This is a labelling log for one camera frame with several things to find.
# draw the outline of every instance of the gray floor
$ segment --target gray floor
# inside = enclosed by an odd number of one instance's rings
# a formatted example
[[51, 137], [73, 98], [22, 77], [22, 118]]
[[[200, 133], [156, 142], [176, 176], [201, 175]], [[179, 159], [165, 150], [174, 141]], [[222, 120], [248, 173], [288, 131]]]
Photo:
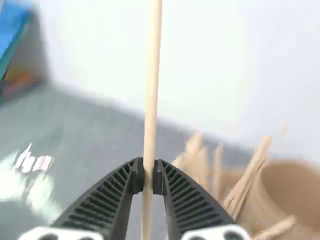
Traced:
[[[189, 136], [188, 132], [159, 124], [156, 158], [173, 160], [184, 150]], [[142, 156], [143, 137], [143, 118], [69, 96], [46, 85], [0, 106], [0, 160], [14, 151], [23, 151], [29, 143], [33, 156], [54, 156], [48, 172], [54, 182], [51, 195], [62, 210], [111, 170]], [[217, 141], [207, 139], [205, 143], [213, 150]], [[227, 145], [223, 162], [246, 164], [250, 155]], [[166, 233], [163, 200], [156, 196], [154, 201], [152, 239], [163, 240]], [[51, 221], [34, 214], [23, 200], [0, 202], [0, 211], [0, 235], [6, 240]], [[140, 213], [138, 195], [132, 203], [128, 240], [140, 239]]]

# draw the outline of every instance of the white wall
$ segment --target white wall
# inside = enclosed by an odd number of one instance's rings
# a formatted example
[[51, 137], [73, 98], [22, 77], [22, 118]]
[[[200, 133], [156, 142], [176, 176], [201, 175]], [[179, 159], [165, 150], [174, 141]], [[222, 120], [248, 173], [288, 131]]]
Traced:
[[[33, 0], [52, 81], [144, 109], [148, 0]], [[320, 163], [320, 2], [163, 0], [158, 115]]]

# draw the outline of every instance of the blue object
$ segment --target blue object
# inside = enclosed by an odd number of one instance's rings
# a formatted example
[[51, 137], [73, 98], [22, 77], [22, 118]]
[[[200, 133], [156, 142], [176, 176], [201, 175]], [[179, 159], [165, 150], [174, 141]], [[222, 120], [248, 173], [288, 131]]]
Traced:
[[22, 5], [6, 0], [0, 11], [0, 81], [21, 38], [31, 12]]

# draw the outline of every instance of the ribbed plastic surface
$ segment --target ribbed plastic surface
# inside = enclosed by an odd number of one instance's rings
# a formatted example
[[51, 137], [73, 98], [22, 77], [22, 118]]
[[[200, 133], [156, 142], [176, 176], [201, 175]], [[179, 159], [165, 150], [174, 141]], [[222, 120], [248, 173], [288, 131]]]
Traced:
[[135, 158], [101, 179], [74, 202], [53, 227], [100, 232], [125, 239], [133, 194], [143, 190], [142, 158]]
[[153, 176], [154, 193], [164, 197], [170, 240], [189, 230], [234, 224], [209, 193], [170, 163], [156, 160]]

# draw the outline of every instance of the wooden skewer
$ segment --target wooden skewer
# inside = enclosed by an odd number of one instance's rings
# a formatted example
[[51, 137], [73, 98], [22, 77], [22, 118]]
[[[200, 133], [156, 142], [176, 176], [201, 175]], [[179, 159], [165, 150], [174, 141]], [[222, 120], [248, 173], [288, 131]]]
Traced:
[[296, 218], [294, 216], [290, 216], [285, 220], [271, 226], [267, 230], [256, 235], [253, 240], [271, 240], [274, 237], [285, 233], [286, 231], [290, 230], [293, 225], [296, 223]]
[[148, 3], [150, 3], [150, 28], [145, 89], [146, 106], [143, 144], [143, 167], [145, 175], [142, 192], [141, 240], [150, 240], [152, 229], [152, 172], [155, 164], [156, 153], [158, 81], [162, 25], [162, 0], [150, 0]]
[[239, 207], [242, 207], [242, 204], [245, 200], [245, 197], [251, 187], [251, 179], [256, 175], [261, 164], [266, 159], [266, 153], [271, 144], [271, 137], [265, 137], [262, 144], [257, 148], [254, 155], [251, 158], [251, 161], [242, 176], [242, 178], [236, 183], [234, 188], [227, 195], [223, 205], [226, 208], [227, 212], [233, 216], [233, 219], [236, 219], [238, 216]]
[[214, 151], [214, 168], [213, 168], [213, 191], [215, 200], [218, 203], [223, 201], [223, 197], [221, 188], [222, 188], [222, 151], [223, 146], [218, 145]]

